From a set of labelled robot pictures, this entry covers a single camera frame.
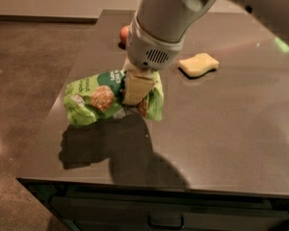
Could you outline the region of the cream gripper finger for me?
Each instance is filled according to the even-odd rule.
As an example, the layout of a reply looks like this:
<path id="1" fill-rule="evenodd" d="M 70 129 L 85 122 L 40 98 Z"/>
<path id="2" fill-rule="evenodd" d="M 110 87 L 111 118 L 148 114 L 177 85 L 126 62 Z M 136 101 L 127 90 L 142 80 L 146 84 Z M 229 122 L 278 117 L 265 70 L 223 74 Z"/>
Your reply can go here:
<path id="1" fill-rule="evenodd" d="M 125 71 L 122 103 L 137 106 L 153 89 L 156 78 L 153 71 L 128 69 Z"/>

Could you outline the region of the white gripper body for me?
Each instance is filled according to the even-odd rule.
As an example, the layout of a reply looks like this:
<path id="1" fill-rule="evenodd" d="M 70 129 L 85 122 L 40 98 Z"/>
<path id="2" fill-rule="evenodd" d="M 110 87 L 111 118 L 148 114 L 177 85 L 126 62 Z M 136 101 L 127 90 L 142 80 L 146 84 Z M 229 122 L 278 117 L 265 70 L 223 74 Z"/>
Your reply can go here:
<path id="1" fill-rule="evenodd" d="M 183 47 L 183 41 L 166 42 L 154 38 L 134 15 L 129 27 L 126 51 L 129 62 L 142 69 L 162 70 L 171 65 Z"/>

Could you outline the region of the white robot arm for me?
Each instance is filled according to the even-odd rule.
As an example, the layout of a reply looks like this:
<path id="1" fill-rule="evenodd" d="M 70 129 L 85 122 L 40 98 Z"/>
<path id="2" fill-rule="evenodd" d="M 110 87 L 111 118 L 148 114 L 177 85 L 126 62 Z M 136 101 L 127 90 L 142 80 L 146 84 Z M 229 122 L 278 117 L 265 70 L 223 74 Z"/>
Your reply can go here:
<path id="1" fill-rule="evenodd" d="M 161 70 L 171 65 L 189 27 L 216 0 L 142 0 L 130 24 L 124 67 Z M 228 0 L 289 45 L 289 0 Z"/>

